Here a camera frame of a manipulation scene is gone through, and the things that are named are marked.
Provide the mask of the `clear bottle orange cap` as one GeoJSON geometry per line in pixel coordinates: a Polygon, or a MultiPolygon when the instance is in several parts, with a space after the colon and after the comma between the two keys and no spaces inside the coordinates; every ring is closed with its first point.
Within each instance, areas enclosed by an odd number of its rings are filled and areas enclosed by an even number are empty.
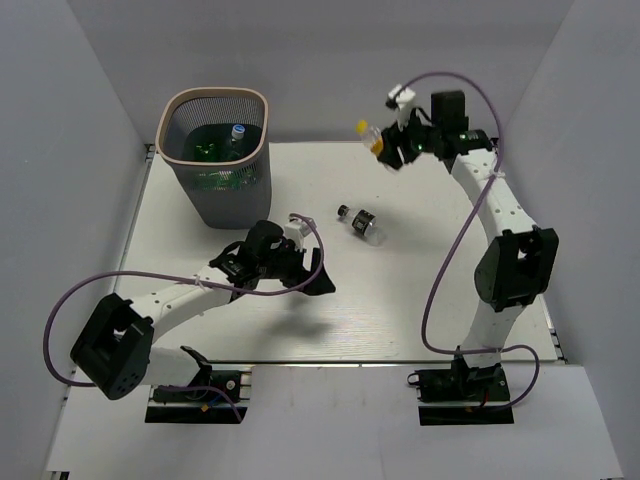
{"type": "Polygon", "coordinates": [[[356,125],[358,133],[363,145],[375,156],[378,157],[384,149],[384,140],[381,130],[369,124],[365,120],[360,120],[356,125]]]}

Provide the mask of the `clear bottle blue label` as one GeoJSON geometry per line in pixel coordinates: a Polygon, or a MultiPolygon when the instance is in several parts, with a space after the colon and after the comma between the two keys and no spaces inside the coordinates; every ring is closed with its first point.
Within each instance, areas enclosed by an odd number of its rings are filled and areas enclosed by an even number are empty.
{"type": "Polygon", "coordinates": [[[246,129],[241,124],[235,124],[231,128],[230,136],[226,140],[225,156],[226,162],[237,161],[244,157],[244,137],[246,129]]]}

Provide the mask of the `green soda bottle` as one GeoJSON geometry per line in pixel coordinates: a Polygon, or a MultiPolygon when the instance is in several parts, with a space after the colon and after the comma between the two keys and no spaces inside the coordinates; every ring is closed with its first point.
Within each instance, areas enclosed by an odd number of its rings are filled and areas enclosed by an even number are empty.
{"type": "Polygon", "coordinates": [[[187,152],[195,162],[217,163],[222,159],[223,144],[213,135],[194,135],[187,152]]]}
{"type": "Polygon", "coordinates": [[[193,181],[196,191],[240,191],[258,183],[258,176],[252,171],[221,171],[199,173],[193,181]]]}

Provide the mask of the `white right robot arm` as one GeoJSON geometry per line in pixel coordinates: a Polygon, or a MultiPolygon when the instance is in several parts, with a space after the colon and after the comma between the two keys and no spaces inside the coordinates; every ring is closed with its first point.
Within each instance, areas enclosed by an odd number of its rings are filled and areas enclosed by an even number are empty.
{"type": "Polygon", "coordinates": [[[478,308],[451,374],[453,390],[472,399],[498,375],[515,320],[546,291],[559,238],[554,229],[538,226],[516,199],[499,168],[499,148],[484,131],[470,129],[462,91],[432,94],[427,121],[420,119],[415,97],[401,85],[389,92],[386,105],[396,119],[372,151],[393,170],[434,155],[464,190],[484,229],[488,247],[473,276],[478,308]]]}

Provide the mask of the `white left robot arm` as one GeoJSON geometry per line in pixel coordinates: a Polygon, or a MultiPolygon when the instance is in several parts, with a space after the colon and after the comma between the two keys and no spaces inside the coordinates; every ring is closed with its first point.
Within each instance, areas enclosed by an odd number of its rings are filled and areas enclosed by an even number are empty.
{"type": "Polygon", "coordinates": [[[279,282],[280,294],[335,292],[324,247],[304,247],[305,238],[317,233],[314,220],[299,214],[290,215],[285,226],[261,220],[189,278],[172,277],[171,286],[143,296],[104,297],[73,345],[71,360],[110,400],[140,385],[202,398],[212,386],[207,357],[187,346],[161,348],[157,341],[210,310],[262,295],[263,281],[279,282]]]}

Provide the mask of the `grey ribbed waste bin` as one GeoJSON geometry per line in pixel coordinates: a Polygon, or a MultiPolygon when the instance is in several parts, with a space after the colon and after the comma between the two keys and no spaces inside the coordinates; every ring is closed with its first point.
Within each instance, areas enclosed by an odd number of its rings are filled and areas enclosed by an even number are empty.
{"type": "Polygon", "coordinates": [[[215,229],[248,229],[268,218],[272,186],[268,142],[269,106],[261,93],[239,87],[201,87],[169,100],[156,132],[156,151],[171,167],[202,221],[215,229]],[[244,157],[226,162],[225,145],[235,124],[245,127],[244,157]],[[209,134],[223,144],[217,163],[195,162],[187,149],[194,135],[209,134]],[[252,171],[258,183],[240,191],[196,191],[197,174],[252,171]]]}

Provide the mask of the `clear bottle black label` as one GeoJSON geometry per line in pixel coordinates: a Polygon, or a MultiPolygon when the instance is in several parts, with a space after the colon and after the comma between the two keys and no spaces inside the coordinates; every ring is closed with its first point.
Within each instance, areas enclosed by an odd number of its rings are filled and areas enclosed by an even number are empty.
{"type": "Polygon", "coordinates": [[[380,247],[385,240],[384,233],[377,224],[377,217],[365,209],[357,209],[342,204],[337,209],[338,221],[358,239],[380,247]]]}

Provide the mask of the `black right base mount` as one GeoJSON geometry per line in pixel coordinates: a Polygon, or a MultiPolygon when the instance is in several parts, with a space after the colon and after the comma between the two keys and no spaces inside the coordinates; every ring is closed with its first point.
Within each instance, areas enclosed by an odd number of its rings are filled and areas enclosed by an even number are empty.
{"type": "Polygon", "coordinates": [[[451,369],[416,370],[407,384],[417,391],[421,426],[484,426],[514,423],[510,391],[502,368],[493,378],[458,382],[451,369]]]}

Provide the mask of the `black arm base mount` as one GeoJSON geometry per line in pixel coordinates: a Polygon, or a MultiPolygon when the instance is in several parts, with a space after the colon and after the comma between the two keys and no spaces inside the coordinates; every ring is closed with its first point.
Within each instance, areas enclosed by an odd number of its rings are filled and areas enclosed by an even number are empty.
{"type": "Polygon", "coordinates": [[[251,395],[251,369],[220,365],[195,349],[154,348],[144,382],[148,424],[239,425],[251,395]]]}

